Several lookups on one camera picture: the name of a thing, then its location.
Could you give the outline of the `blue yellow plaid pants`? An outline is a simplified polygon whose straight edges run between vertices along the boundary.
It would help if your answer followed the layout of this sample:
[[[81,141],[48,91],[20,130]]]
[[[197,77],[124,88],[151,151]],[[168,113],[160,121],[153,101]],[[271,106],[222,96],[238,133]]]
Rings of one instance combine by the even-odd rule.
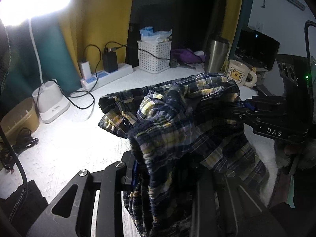
[[[266,168],[244,125],[226,109],[241,107],[239,87],[220,73],[200,73],[104,95],[99,126],[128,139],[135,157],[126,210],[141,236],[188,236],[193,166],[235,171],[260,191]]]

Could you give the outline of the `white bear cartoon mug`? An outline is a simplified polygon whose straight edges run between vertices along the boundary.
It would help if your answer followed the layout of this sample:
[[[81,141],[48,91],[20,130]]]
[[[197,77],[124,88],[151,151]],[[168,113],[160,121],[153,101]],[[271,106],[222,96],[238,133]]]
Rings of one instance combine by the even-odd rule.
[[[258,77],[255,67],[248,67],[242,62],[231,59],[228,63],[226,76],[233,80],[238,86],[252,88],[256,85]]]

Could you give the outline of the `black monitor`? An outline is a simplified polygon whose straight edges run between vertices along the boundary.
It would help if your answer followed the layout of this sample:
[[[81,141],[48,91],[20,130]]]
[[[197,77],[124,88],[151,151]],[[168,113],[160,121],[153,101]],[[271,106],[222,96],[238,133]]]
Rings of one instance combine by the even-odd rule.
[[[250,28],[241,30],[235,56],[252,67],[271,71],[280,42],[268,35]]]

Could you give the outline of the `stainless steel tumbler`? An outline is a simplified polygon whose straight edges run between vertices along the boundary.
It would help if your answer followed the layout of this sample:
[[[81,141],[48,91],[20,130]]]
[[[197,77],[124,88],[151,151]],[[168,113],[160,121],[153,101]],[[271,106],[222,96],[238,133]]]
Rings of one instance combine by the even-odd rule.
[[[216,36],[209,40],[206,46],[205,71],[219,73],[226,60],[230,43],[227,39]]]

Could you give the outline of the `white textured table cover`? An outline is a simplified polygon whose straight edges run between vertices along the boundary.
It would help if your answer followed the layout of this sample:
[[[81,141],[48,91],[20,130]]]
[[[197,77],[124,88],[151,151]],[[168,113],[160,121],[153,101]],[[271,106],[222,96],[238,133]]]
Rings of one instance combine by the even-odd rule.
[[[104,130],[98,124],[104,113],[99,107],[100,97],[145,86],[163,83],[193,76],[195,80],[209,80],[208,74],[192,69],[168,69],[151,74],[140,69],[115,80],[96,91],[94,109],[80,110],[73,105],[61,116],[49,124],[40,120],[34,136],[39,144],[29,148],[19,156],[27,180],[34,180],[41,194],[50,203],[71,178],[81,169],[90,172],[103,170],[118,161],[123,152],[129,150],[128,139],[117,137]],[[265,183],[261,185],[260,198],[265,205],[271,200],[277,178],[274,141],[252,133],[250,126],[244,126],[245,135],[255,148],[257,156],[264,163],[267,173]],[[8,198],[22,184],[21,175],[1,170],[1,198]]]

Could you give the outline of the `purple cloth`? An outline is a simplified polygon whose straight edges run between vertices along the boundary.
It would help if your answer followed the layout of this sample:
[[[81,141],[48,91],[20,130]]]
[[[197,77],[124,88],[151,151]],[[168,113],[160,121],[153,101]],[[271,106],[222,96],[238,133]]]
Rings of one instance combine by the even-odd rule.
[[[201,51],[201,54],[198,55],[198,52],[194,53],[191,49],[172,49],[171,57],[179,62],[188,64],[205,62],[205,55],[203,51]]]

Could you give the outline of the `brown round container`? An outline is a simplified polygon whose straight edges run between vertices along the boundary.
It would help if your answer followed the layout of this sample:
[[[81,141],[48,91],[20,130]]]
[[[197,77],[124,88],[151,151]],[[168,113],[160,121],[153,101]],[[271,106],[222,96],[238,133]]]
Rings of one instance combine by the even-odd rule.
[[[24,127],[34,133],[39,126],[35,103],[32,98],[27,98],[17,104],[1,120],[1,127],[11,144],[14,144],[20,130]]]

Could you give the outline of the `white perforated plastic basket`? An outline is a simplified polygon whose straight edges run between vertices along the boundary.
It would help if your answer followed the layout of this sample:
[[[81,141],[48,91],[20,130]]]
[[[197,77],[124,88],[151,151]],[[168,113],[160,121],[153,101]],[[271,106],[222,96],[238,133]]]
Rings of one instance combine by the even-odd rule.
[[[157,74],[170,67],[171,41],[150,44],[138,41],[139,68]]]

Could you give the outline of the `blue plastic bag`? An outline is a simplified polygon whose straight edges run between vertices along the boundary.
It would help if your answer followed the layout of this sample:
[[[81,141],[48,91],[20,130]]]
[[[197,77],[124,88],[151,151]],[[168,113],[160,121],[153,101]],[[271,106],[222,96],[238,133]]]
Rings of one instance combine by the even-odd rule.
[[[139,30],[141,41],[150,43],[150,44],[158,44],[168,39],[172,35],[172,30],[170,31],[154,31],[152,26],[144,27]]]

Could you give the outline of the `white power strip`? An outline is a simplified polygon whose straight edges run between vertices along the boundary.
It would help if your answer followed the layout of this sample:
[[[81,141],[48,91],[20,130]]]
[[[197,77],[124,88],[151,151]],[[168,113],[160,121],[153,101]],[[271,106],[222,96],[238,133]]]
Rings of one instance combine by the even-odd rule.
[[[91,78],[85,80],[81,79],[81,86],[86,91],[94,91],[104,85],[107,85],[113,81],[123,78],[133,72],[132,65],[126,63],[119,63],[118,70],[112,73],[108,73],[104,70],[98,71],[93,74]]]

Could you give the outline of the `black power adapter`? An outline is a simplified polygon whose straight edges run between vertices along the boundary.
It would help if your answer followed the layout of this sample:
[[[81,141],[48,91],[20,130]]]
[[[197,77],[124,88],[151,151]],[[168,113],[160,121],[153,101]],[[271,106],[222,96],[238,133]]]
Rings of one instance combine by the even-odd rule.
[[[104,48],[102,54],[103,68],[106,72],[112,73],[118,70],[117,55],[115,51]]]

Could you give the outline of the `white usb charger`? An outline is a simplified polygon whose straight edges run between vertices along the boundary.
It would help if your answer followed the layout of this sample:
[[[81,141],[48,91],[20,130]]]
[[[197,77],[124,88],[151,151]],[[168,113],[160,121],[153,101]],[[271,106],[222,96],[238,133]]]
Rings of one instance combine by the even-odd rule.
[[[79,69],[80,69],[81,76],[83,79],[87,80],[92,77],[90,65],[87,60],[84,59],[83,61],[79,63]]]

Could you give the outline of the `teal curtain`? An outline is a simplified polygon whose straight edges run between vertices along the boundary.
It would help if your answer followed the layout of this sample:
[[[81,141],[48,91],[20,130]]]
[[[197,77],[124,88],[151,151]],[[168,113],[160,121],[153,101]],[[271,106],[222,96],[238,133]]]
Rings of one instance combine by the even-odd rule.
[[[77,73],[56,18],[32,19],[32,31],[41,62],[43,81],[57,80],[66,94],[80,88]],[[10,49],[5,58],[11,60],[8,78],[1,98],[19,102],[31,97],[41,84],[38,62],[33,49],[28,22],[9,26]]]

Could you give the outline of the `yellow curtain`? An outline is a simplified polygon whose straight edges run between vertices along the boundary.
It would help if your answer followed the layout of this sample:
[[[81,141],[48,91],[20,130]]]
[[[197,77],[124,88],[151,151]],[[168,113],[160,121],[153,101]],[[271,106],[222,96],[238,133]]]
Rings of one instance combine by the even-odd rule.
[[[89,44],[100,49],[109,41],[126,43],[133,0],[71,0],[58,14],[59,25],[68,49],[75,78],[80,77],[79,60],[87,57],[90,65],[98,61]]]

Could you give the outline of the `white desk lamp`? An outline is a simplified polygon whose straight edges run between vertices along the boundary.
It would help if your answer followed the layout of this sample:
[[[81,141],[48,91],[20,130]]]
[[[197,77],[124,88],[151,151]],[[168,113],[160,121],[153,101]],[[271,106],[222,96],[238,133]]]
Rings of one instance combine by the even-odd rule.
[[[1,116],[54,79],[69,95],[79,84],[59,23],[72,0],[1,0]]]

